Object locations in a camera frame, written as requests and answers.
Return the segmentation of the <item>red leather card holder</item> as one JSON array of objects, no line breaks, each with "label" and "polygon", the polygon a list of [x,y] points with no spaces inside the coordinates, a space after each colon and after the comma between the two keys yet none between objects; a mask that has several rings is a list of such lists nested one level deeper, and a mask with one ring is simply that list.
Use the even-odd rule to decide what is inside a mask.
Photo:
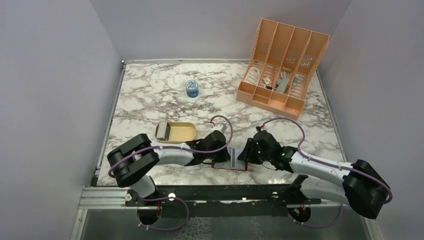
[{"label": "red leather card holder", "polygon": [[225,162],[215,162],[211,167],[214,169],[246,172],[248,170],[248,163],[243,160],[238,160],[238,156],[242,153],[242,151],[242,148],[228,148],[227,152],[230,159]]}]

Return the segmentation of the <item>beige oval tray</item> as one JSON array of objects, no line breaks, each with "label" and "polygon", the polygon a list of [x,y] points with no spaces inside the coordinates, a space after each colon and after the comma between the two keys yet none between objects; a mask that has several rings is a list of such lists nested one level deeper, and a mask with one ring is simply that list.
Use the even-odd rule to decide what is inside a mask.
[{"label": "beige oval tray", "polygon": [[192,122],[170,122],[167,121],[170,125],[170,135],[168,140],[158,140],[162,143],[169,144],[178,144],[188,141],[193,141],[196,137],[197,128]]}]

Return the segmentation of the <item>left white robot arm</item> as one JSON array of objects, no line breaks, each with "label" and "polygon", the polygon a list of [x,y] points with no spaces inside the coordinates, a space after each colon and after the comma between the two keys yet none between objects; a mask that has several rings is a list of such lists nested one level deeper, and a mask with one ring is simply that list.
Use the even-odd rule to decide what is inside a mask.
[{"label": "left white robot arm", "polygon": [[196,166],[205,160],[222,163],[231,159],[227,140],[219,130],[192,141],[161,143],[140,133],[107,155],[108,175],[120,188],[129,187],[144,205],[157,200],[157,188],[148,172],[156,165]]}]

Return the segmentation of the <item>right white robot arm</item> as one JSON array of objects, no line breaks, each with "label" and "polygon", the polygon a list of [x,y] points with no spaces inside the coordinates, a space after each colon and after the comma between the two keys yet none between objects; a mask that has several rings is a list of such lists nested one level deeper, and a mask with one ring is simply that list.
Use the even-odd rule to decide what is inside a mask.
[{"label": "right white robot arm", "polygon": [[248,138],[237,158],[256,165],[269,162],[278,171],[297,173],[283,194],[296,204],[329,200],[375,220],[390,196],[389,186],[367,161],[332,162],[297,147],[282,146],[266,130]]}]

